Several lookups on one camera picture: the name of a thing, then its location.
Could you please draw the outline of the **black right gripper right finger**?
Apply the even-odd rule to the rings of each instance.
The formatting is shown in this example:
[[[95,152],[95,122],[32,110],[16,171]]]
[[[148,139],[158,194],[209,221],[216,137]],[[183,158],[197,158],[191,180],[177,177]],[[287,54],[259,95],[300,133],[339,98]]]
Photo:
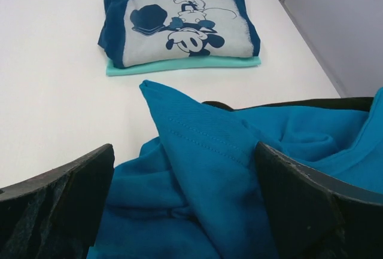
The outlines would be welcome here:
[[[280,258],[382,258],[382,194],[259,143],[257,176]]]

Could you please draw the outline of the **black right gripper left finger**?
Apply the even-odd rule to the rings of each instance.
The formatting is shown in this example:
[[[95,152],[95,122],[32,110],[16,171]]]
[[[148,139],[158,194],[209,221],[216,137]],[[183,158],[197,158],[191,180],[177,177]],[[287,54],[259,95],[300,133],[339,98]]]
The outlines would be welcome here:
[[[86,258],[113,173],[113,146],[105,144],[1,188],[1,258]]]

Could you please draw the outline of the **teal blue t-shirt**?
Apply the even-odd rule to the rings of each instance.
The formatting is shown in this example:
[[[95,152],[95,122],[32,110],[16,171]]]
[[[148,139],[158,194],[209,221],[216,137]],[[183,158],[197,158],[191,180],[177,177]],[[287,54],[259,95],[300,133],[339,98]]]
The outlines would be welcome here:
[[[368,111],[226,111],[152,81],[140,89],[159,135],[116,167],[89,258],[277,258],[256,175],[259,142],[382,191],[382,92]]]

